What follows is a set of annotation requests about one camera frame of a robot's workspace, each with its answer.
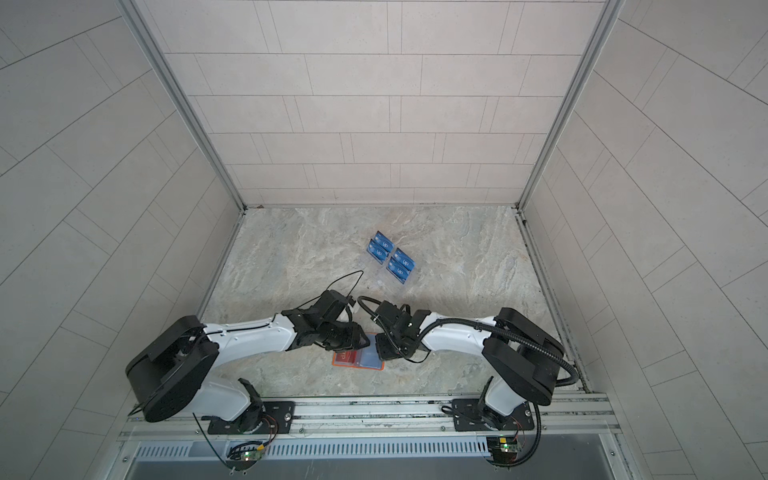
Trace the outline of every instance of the stone-textured surface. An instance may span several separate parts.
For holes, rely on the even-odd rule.
[[[366,252],[381,230],[416,262],[405,286]],[[207,323],[272,316],[363,269],[355,296],[463,317],[519,310],[557,337],[509,207],[357,207],[249,210],[204,314]],[[335,289],[346,293],[354,276]],[[355,321],[381,331],[361,310]],[[434,352],[426,362],[387,362],[384,370],[331,365],[333,353],[306,347],[230,362],[215,372],[249,379],[263,396],[480,392],[494,375],[481,357]],[[420,359],[423,353],[416,353]]]

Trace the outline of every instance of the side wall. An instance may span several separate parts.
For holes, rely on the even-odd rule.
[[[647,478],[768,473],[767,31],[628,0],[525,208]]]
[[[251,205],[516,202],[603,7],[136,3]]]
[[[111,0],[0,4],[0,476],[85,475],[237,217]]]

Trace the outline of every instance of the metal corner post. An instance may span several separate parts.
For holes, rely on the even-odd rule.
[[[210,162],[214,168],[216,175],[224,183],[224,186],[229,191],[230,196],[234,200],[237,208],[243,212],[246,208],[243,198],[240,196],[240,192],[234,186],[232,179],[230,178],[227,170],[219,158],[219,155],[214,150],[214,146],[211,144],[208,135],[205,133],[200,120],[197,118],[194,110],[192,109],[186,95],[181,90],[178,80],[174,76],[174,73],[170,69],[170,66],[165,61],[163,52],[157,46],[157,42],[152,37],[147,23],[141,16],[134,0],[115,0],[118,4],[118,8],[123,14],[125,23],[133,33],[136,41],[138,42],[147,60],[152,65],[157,77],[160,79],[161,84],[168,92],[171,101],[176,106],[176,110],[181,115],[182,120],[187,125],[197,145],[200,147],[200,151],[203,153],[206,159]]]
[[[558,114],[554,118],[552,127],[547,133],[547,139],[544,142],[544,146],[541,148],[541,153],[538,155],[536,164],[533,166],[531,176],[528,178],[528,182],[525,184],[523,194],[518,202],[518,210],[525,211],[528,206],[528,202],[531,201],[531,194],[533,194],[534,187],[541,177],[544,171],[544,167],[549,161],[549,157],[552,156],[554,146],[557,144],[560,135],[565,128],[565,124],[568,122],[568,118],[571,116],[571,112],[576,106],[581,92],[584,90],[584,85],[587,83],[589,74],[592,72],[595,62],[600,56],[600,50],[605,45],[608,35],[611,33],[611,29],[616,23],[616,19],[619,15],[619,10],[624,4],[624,0],[606,0],[598,22],[594,26],[592,36],[589,38],[587,47],[584,50],[584,54],[581,56],[581,60],[576,68],[576,73],[571,79],[571,84],[568,85],[568,90],[563,97],[563,103],[560,105]]]

